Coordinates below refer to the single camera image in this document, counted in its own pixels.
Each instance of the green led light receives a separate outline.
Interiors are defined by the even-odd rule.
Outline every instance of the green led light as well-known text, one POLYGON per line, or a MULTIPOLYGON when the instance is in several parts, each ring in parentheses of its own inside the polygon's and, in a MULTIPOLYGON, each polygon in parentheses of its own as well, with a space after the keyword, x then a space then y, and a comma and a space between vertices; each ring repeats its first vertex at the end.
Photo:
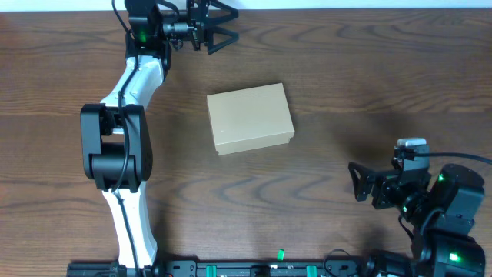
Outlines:
POLYGON ((460 256, 458 256, 456 253, 451 253, 449 254, 449 259, 453 262, 459 262, 460 256))
POLYGON ((140 35, 140 41, 143 43, 145 43, 147 41, 147 37, 145 36, 145 34, 140 35))
POLYGON ((279 262, 282 262, 284 260, 284 256, 285 256, 285 250, 283 249, 279 249, 278 250, 278 256, 277 256, 277 260, 279 262))

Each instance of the green connector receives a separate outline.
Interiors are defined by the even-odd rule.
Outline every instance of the green connector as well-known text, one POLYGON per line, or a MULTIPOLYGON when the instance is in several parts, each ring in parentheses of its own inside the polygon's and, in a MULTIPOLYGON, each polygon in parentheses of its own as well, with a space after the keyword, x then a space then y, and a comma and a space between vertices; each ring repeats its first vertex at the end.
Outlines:
POLYGON ((285 250, 283 249, 279 249, 278 250, 278 256, 277 256, 277 260, 279 262, 282 262, 284 260, 284 256, 285 256, 285 250))
POLYGON ((217 266, 216 265, 207 265, 205 269, 207 272, 207 277, 217 277, 217 266))
POLYGON ((317 277, 316 265, 306 266, 307 277, 317 277))

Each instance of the black clamp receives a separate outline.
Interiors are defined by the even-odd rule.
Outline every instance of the black clamp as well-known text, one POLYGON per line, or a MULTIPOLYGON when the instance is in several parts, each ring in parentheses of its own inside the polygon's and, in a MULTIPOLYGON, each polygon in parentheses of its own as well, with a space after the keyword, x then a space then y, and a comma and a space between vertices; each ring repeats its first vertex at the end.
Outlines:
POLYGON ((238 10, 218 0, 187 0, 186 11, 179 11, 176 5, 165 0, 125 0, 125 7, 139 55, 143 51, 145 55, 159 56, 165 71, 169 70, 171 62, 170 46, 179 50, 183 42, 190 41, 197 51, 201 43, 205 43, 210 55, 239 39, 238 33, 218 27, 237 18, 238 10), (161 11, 158 5, 169 10, 161 11), (211 18, 210 7, 227 14, 211 18), (226 35, 228 39, 215 44, 214 34, 226 35))
MULTIPOLYGON (((151 175, 151 140, 144 107, 127 105, 123 108, 130 136, 130 159, 121 187, 137 192, 140 183, 147 181, 151 175)), ((114 128, 121 128, 118 108, 106 107, 104 104, 85 104, 80 121, 84 172, 89 179, 95 180, 98 189, 107 192, 118 181, 125 160, 122 142, 102 140, 102 136, 111 135, 114 128)))
POLYGON ((365 201, 367 196, 373 196, 372 205, 376 209, 387 209, 394 207, 394 201, 390 198, 408 196, 408 188, 425 190, 429 186, 431 174, 428 157, 416 157, 415 153, 425 154, 429 152, 429 145, 400 146, 394 149, 394 157, 391 164, 394 169, 384 172, 374 172, 356 162, 348 164, 348 170, 354 184, 354 195, 357 201, 365 201))

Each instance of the wood grain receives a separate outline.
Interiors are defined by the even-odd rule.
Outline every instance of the wood grain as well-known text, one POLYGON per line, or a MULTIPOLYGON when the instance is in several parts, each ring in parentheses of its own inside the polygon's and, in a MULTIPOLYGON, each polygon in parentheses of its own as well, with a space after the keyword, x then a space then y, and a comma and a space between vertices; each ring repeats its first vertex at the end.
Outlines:
MULTIPOLYGON (((174 52, 148 109, 151 225, 199 259, 410 255, 395 210, 356 202, 349 161, 390 166, 404 136, 492 157, 492 17, 485 9, 241 11, 238 43, 174 52), (289 145, 218 157, 206 95, 283 82, 289 145)), ((111 213, 81 164, 78 114, 113 89, 124 33, 110 12, 0 14, 0 275, 63 276, 112 260, 111 213)), ((477 162, 433 159, 477 170, 477 162)), ((472 236, 492 255, 492 198, 472 236)), ((490 265, 487 274, 492 274, 490 265)))

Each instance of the black cable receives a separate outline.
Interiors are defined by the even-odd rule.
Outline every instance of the black cable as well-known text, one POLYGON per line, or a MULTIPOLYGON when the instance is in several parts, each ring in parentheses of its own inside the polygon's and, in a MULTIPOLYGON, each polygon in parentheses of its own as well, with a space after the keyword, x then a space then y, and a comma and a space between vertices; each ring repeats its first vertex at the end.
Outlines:
POLYGON ((140 276, 140 268, 138 267, 137 260, 137 252, 135 251, 135 242, 133 240, 133 235, 131 234, 130 224, 128 223, 128 217, 126 215, 125 206, 123 205, 124 199, 119 195, 119 193, 114 193, 116 199, 118 200, 118 204, 121 207, 121 213, 123 215, 123 221, 125 222, 126 232, 128 234, 128 240, 130 241, 131 253, 133 254, 133 263, 135 264, 135 274, 136 276, 140 276))
POLYGON ((118 114, 121 118, 121 125, 123 127, 123 135, 125 136, 125 160, 123 160, 123 167, 121 168, 121 174, 116 182, 115 186, 111 190, 111 192, 115 192, 120 188, 123 183, 123 178, 125 177, 126 168, 128 167, 128 161, 130 159, 130 135, 128 133, 128 124, 126 122, 126 112, 123 109, 123 94, 125 93, 125 89, 131 81, 131 78, 135 75, 138 70, 138 66, 135 64, 135 68, 131 71, 130 75, 126 79, 125 83, 121 87, 121 90, 118 92, 118 114))
POLYGON ((326 261, 328 260, 328 258, 331 257, 331 254, 335 253, 335 252, 343 252, 345 254, 347 254, 349 257, 351 256, 350 254, 348 254, 347 251, 343 250, 343 249, 333 249, 331 250, 328 255, 326 255, 326 257, 323 259, 323 268, 324 270, 326 271, 326 273, 331 276, 331 277, 338 277, 336 276, 335 274, 331 273, 331 270, 329 270, 327 267, 326 267, 326 261))
POLYGON ((443 152, 443 153, 414 153, 413 157, 458 157, 465 159, 473 159, 479 162, 485 162, 489 165, 492 165, 492 159, 487 159, 484 157, 480 157, 478 155, 464 154, 464 153, 451 153, 451 152, 443 152))
POLYGON ((123 26, 123 29, 124 29, 124 30, 125 30, 125 32, 128 34, 128 33, 130 32, 130 30, 128 30, 128 28, 126 27, 126 24, 123 22, 123 19, 121 19, 120 14, 119 14, 119 13, 118 13, 118 11, 116 10, 115 0, 111 0, 111 5, 113 6, 113 11, 115 12, 116 17, 117 17, 117 18, 118 18, 118 20, 120 21, 121 26, 123 26))
MULTIPOLYGON (((113 12, 115 12, 116 17, 118 18, 118 20, 121 23, 121 26, 123 26, 123 29, 125 30, 126 35, 131 38, 131 36, 130 36, 131 31, 128 30, 128 28, 126 27, 126 24, 123 22, 123 20, 121 19, 121 16, 118 14, 118 11, 116 10, 115 0, 111 1, 111 5, 113 6, 113 12)), ((136 276, 140 276, 141 274, 140 274, 140 269, 138 267, 137 252, 135 251, 135 242, 133 240, 133 235, 131 234, 130 224, 128 223, 128 216, 126 214, 125 206, 123 205, 124 199, 120 196, 118 189, 121 186, 121 184, 123 183, 123 178, 125 177, 125 173, 126 173, 126 170, 128 167, 128 162, 130 159, 130 135, 128 133, 128 125, 126 122, 126 112, 123 109, 123 104, 122 104, 123 94, 125 93, 125 89, 127 88, 131 79, 133 78, 133 76, 137 72, 138 68, 139 68, 138 50, 137 50, 137 47, 135 47, 135 67, 131 71, 131 73, 128 76, 128 78, 126 79, 125 83, 123 83, 121 90, 118 92, 118 114, 120 115, 120 118, 121 118, 121 125, 123 127, 123 135, 125 136, 125 160, 123 161, 123 166, 121 168, 121 174, 118 178, 118 181, 116 182, 115 187, 111 190, 113 195, 118 200, 118 204, 121 207, 121 214, 123 216, 123 221, 125 223, 125 229, 127 232, 128 240, 130 241, 131 253, 133 255, 133 263, 135 264, 136 276)))
POLYGON ((429 214, 427 215, 427 217, 425 218, 424 220, 424 223, 422 223, 422 226, 421 226, 421 230, 420 230, 420 234, 423 235, 424 234, 424 230, 426 229, 427 227, 427 224, 429 224, 429 221, 432 219, 432 217, 437 214, 438 212, 440 213, 445 213, 445 211, 442 209, 442 208, 435 208, 433 209, 432 211, 429 212, 429 214))
POLYGON ((412 232, 407 228, 405 227, 405 225, 403 225, 403 222, 401 221, 401 218, 402 216, 398 216, 398 222, 400 223, 400 226, 401 228, 403 228, 403 230, 405 230, 405 232, 407 233, 408 237, 410 238, 410 240, 414 240, 414 234, 412 234, 412 232))

